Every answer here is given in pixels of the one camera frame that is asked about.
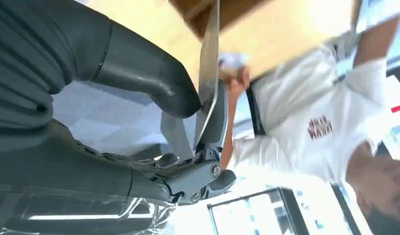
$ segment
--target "man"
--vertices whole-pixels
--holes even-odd
[[[258,80],[254,92],[267,135],[232,143],[236,101],[249,86],[243,68],[241,78],[227,85],[230,123],[223,167],[243,174],[263,169],[346,181],[375,234],[400,234],[400,161],[373,157],[390,130],[385,57],[399,19],[361,35],[354,69],[335,86],[336,62],[326,47]]]

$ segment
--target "robotic hand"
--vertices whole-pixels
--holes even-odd
[[[72,80],[147,93],[178,118],[201,107],[179,61],[106,16],[72,0],[0,0],[0,234],[140,231],[159,220],[139,215],[142,202],[193,204],[233,184],[219,164],[223,83],[194,157],[136,162],[84,146],[52,119],[50,95]]]

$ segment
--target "floor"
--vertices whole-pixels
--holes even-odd
[[[400,30],[390,56],[400,54]],[[345,71],[351,61],[339,65]],[[74,137],[101,152],[131,156],[167,146],[160,132],[161,110],[148,96],[98,84],[73,82],[54,95],[54,117],[68,126]],[[184,122],[189,140],[194,138],[195,117]],[[235,133],[251,129],[246,95],[242,95],[235,116]]]

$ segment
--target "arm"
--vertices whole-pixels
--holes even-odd
[[[227,127],[226,139],[224,140],[222,157],[220,159],[220,163],[221,163],[223,169],[227,168],[227,165],[229,164],[230,158],[233,153],[233,141],[232,141],[233,121],[235,118],[236,106],[237,106],[237,99],[234,99],[233,97],[229,97],[228,101],[229,101],[229,124]]]
[[[236,113],[236,106],[239,96],[249,87],[249,69],[242,68],[239,71],[240,76],[230,76],[225,79],[227,84],[227,94],[229,102],[229,124],[226,132],[226,139],[222,151],[220,163],[223,169],[227,168],[233,153],[233,124]]]
[[[385,58],[399,25],[400,16],[388,20],[361,35],[354,67],[370,60]]]

